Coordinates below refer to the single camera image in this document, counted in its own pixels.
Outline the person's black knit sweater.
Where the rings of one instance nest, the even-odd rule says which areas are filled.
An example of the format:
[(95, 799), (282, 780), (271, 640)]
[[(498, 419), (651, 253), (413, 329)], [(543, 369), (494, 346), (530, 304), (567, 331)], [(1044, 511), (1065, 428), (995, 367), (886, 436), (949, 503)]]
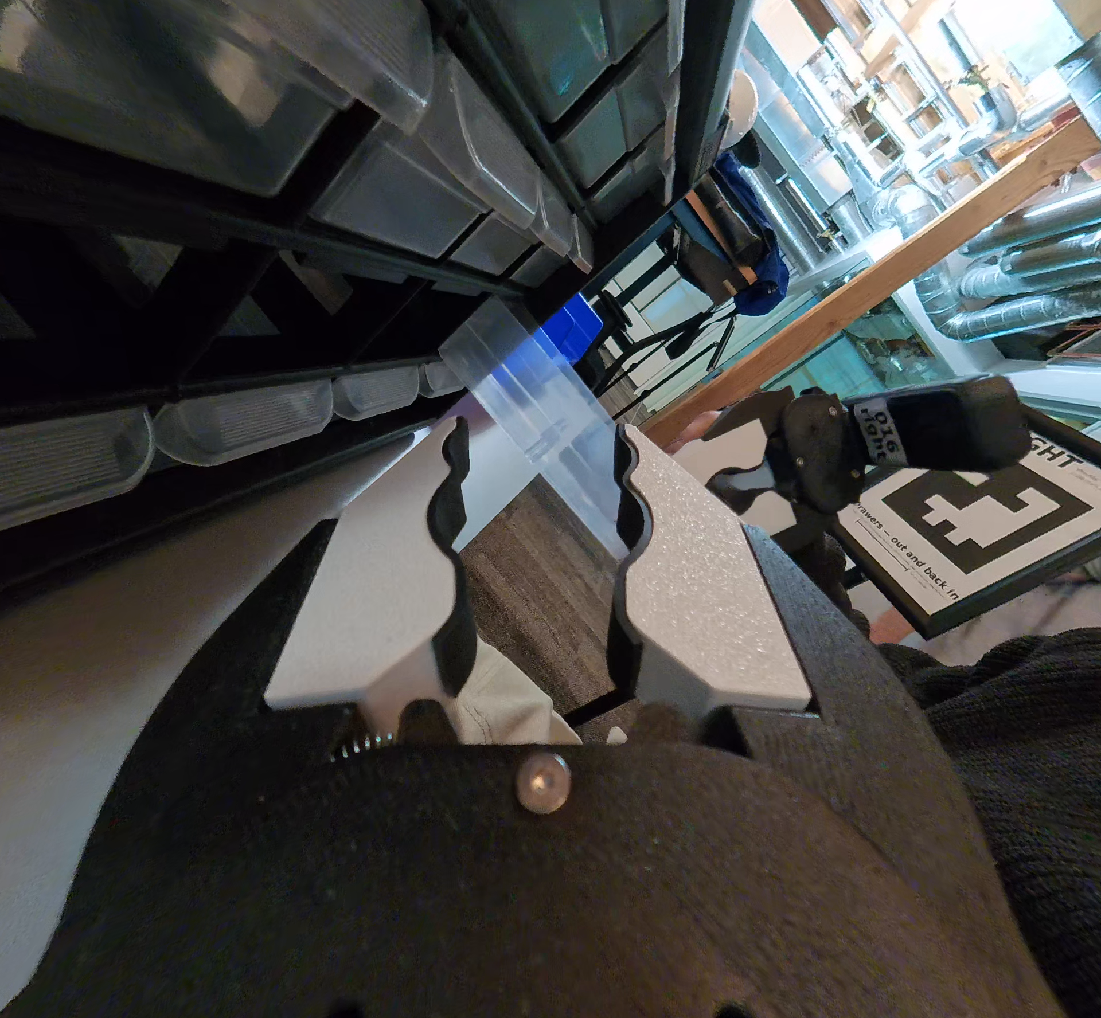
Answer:
[(925, 712), (1025, 941), (1069, 1016), (1100, 1014), (1100, 631), (1003, 641), (970, 666), (879, 652)]

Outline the blue plastic bin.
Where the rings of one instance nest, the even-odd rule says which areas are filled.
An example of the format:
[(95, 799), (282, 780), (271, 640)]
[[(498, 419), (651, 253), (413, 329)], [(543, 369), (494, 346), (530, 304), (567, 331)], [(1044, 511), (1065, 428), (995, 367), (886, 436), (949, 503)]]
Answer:
[(577, 294), (541, 326), (541, 333), (569, 365), (575, 365), (603, 330), (601, 316)]

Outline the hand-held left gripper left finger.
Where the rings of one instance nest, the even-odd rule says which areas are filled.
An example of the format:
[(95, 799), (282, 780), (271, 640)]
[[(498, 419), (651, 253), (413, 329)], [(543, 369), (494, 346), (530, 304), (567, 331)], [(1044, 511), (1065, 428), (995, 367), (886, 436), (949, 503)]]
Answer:
[(268, 681), (272, 710), (357, 707), (377, 736), (459, 696), (477, 630), (454, 543), (469, 427), (442, 422), (344, 510)]

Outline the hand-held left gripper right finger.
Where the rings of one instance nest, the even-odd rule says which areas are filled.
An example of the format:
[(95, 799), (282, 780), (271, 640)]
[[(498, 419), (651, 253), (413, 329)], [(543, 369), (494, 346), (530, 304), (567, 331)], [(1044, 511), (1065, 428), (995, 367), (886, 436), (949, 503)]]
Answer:
[(615, 430), (615, 690), (637, 700), (608, 744), (748, 747), (753, 718), (815, 725), (815, 698), (742, 519), (634, 426)]

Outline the grey desk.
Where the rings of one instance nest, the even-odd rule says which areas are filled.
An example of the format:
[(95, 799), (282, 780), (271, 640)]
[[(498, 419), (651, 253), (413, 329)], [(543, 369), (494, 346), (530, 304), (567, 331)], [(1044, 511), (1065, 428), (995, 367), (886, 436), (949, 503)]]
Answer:
[(2, 616), (3, 1004), (41, 963), (92, 822), (170, 687), (310, 530), (416, 445), (248, 501)]

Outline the blue jacket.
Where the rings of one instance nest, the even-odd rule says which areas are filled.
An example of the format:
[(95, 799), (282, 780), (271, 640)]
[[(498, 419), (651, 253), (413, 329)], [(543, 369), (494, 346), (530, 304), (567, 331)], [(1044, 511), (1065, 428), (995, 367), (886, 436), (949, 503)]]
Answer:
[(682, 277), (713, 306), (762, 317), (775, 310), (791, 285), (773, 219), (749, 180), (760, 162), (753, 144), (728, 147), (695, 187), (696, 200), (676, 206), (671, 249)]

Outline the black framed marker sign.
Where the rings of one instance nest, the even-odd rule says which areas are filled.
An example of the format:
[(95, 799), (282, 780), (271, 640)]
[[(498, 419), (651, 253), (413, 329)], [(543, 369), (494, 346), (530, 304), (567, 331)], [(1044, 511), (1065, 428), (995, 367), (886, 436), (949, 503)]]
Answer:
[(1099, 426), (1026, 408), (1031, 450), (983, 475), (875, 471), (835, 535), (927, 639), (1099, 558)]

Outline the clear plastic drawer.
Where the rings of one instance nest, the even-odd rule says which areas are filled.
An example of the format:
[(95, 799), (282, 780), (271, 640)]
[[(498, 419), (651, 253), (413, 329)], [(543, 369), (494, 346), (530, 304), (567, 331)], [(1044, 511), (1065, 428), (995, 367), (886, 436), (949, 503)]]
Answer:
[(440, 360), (613, 559), (615, 425), (528, 311), (498, 296), (444, 341)]

